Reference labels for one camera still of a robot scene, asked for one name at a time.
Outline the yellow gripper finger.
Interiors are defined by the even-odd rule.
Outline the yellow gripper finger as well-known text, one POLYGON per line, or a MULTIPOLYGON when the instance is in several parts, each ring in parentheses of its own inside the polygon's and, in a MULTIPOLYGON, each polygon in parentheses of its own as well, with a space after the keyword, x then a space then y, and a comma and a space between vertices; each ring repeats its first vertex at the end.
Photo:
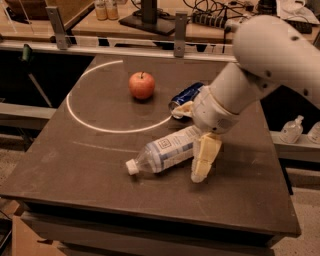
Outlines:
POLYGON ((201 183, 207 178, 221 146, 221 138, 213 133, 203 134, 193 142, 191 180, 194 183, 201 183))
POLYGON ((174 118, 183 118, 192 116, 192 101, 187 101, 182 105, 175 105, 171 108, 171 114, 174 118))

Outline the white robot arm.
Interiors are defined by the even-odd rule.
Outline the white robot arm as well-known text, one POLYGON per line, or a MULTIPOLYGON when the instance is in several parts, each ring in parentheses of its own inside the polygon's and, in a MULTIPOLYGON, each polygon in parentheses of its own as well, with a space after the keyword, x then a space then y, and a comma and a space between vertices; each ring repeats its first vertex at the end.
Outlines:
POLYGON ((218 134, 228 132, 240 113, 284 85, 320 105, 320 50, 285 21, 255 16, 233 37, 235 61, 172 113, 190 117, 202 136, 193 143, 191 180, 206 179, 220 150, 218 134))

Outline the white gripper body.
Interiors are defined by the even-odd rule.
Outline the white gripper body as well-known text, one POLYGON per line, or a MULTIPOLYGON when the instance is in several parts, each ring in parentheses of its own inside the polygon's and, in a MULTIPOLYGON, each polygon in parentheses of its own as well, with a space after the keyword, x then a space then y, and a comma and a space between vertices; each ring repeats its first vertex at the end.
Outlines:
POLYGON ((203 132, 225 134, 239 121, 241 110, 222 106, 208 86, 202 86, 193 100, 192 120, 203 132))

